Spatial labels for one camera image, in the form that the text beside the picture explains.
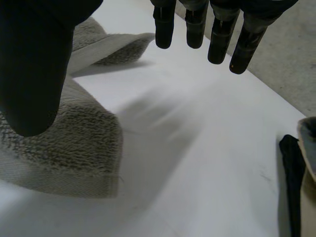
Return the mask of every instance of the gray towel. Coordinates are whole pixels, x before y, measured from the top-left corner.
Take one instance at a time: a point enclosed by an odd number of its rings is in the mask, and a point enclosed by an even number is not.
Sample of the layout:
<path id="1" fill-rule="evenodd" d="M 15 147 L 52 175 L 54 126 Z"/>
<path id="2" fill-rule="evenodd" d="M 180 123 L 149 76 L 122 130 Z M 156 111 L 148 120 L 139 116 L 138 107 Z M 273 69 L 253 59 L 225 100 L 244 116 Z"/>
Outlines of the gray towel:
<path id="1" fill-rule="evenodd" d="M 68 73 L 94 63 L 136 61 L 153 39 L 153 34 L 107 35 L 89 18 L 76 27 Z M 28 189 L 83 198 L 115 197 L 121 149 L 117 117 L 70 76 L 47 132 L 21 137 L 0 114 L 0 178 Z"/>

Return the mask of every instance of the cloth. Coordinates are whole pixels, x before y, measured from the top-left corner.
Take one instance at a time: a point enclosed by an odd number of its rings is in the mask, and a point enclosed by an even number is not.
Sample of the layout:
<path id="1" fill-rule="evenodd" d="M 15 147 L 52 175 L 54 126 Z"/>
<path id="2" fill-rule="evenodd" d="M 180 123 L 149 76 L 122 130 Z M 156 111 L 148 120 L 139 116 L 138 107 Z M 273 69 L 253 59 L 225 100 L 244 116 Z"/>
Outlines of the cloth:
<path id="1" fill-rule="evenodd" d="M 298 124 L 299 146 L 306 163 L 301 188 L 301 236 L 316 235 L 316 117 Z"/>
<path id="2" fill-rule="evenodd" d="M 75 29 L 68 73 L 99 60 L 105 65 L 133 62 L 153 39 L 154 34 L 107 35 L 89 18 Z M 22 137 L 0 113 L 0 178 L 28 189 L 82 198 L 115 197 L 121 149 L 117 117 L 70 76 L 55 122 L 46 132 Z"/>
<path id="3" fill-rule="evenodd" d="M 292 237 L 301 236 L 301 186 L 306 167 L 297 142 L 291 135 L 285 135 L 279 143 L 286 176 Z"/>
<path id="4" fill-rule="evenodd" d="M 279 146 L 286 175 L 292 237 L 316 234 L 316 117 L 298 123 L 296 138 L 285 135 Z"/>

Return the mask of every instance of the black rubber fingertip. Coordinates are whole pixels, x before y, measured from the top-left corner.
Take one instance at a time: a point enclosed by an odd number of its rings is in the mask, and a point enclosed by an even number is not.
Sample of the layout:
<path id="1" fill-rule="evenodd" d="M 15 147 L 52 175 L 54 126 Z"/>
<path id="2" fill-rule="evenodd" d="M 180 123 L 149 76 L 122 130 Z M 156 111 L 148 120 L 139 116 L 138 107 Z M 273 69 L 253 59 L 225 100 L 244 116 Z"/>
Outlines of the black rubber fingertip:
<path id="1" fill-rule="evenodd" d="M 187 44 L 189 47 L 197 49 L 202 46 L 204 34 L 195 34 L 187 32 Z"/>
<path id="2" fill-rule="evenodd" d="M 20 115 L 5 116 L 8 124 L 18 135 L 23 137 L 33 137 L 47 131 L 54 123 L 57 112 L 45 113 L 37 112 L 20 119 Z"/>
<path id="3" fill-rule="evenodd" d="M 173 23 L 156 23 L 156 45 L 167 49 L 171 46 Z"/>
<path id="4" fill-rule="evenodd" d="M 240 57 L 234 53 L 229 65 L 229 70 L 234 74 L 242 74 L 247 70 L 250 60 L 251 58 Z"/>
<path id="5" fill-rule="evenodd" d="M 212 64 L 221 64 L 226 56 L 226 50 L 223 47 L 212 44 L 209 46 L 207 59 Z"/>

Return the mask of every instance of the terry cloth towel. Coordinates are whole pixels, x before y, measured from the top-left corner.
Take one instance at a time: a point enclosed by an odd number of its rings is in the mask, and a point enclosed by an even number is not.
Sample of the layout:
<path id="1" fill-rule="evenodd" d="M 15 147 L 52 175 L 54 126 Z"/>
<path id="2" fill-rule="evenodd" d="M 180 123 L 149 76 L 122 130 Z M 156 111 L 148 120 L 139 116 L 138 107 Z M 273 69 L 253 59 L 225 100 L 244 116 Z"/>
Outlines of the terry cloth towel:
<path id="1" fill-rule="evenodd" d="M 68 74 L 93 63 L 136 61 L 153 34 L 107 35 L 92 18 L 75 29 Z M 0 114 L 0 178 L 45 193 L 82 198 L 117 195 L 122 132 L 117 117 L 66 77 L 52 127 L 21 137 Z"/>
<path id="2" fill-rule="evenodd" d="M 316 236 L 316 117 L 298 124 L 299 146 L 306 164 L 301 187 L 301 237 Z"/>

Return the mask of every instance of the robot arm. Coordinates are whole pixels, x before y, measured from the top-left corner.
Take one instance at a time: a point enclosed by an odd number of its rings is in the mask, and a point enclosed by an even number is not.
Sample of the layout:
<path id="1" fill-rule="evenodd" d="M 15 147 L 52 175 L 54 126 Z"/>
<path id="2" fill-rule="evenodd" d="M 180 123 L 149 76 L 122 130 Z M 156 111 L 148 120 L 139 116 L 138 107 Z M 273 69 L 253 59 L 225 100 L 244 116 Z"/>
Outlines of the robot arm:
<path id="1" fill-rule="evenodd" d="M 176 0 L 151 0 L 155 6 L 156 43 L 160 48 L 171 45 Z M 208 0 L 180 0 L 187 9 L 187 43 L 192 48 L 202 45 Z M 244 23 L 230 63 L 235 74 L 243 73 L 255 53 L 267 27 L 297 0 L 210 0 L 213 23 L 208 60 L 213 64 L 224 61 L 240 10 Z"/>

